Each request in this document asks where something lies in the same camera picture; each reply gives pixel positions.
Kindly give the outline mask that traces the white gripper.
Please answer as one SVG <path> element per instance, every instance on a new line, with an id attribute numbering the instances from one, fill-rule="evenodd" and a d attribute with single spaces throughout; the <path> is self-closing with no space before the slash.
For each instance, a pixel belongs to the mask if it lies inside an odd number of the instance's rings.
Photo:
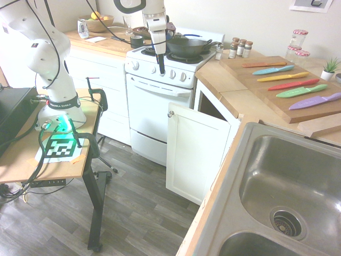
<path id="1" fill-rule="evenodd" d="M 147 25 L 156 52 L 160 73 L 165 73 L 164 53 L 166 52 L 166 19 L 165 17 L 147 17 Z"/>

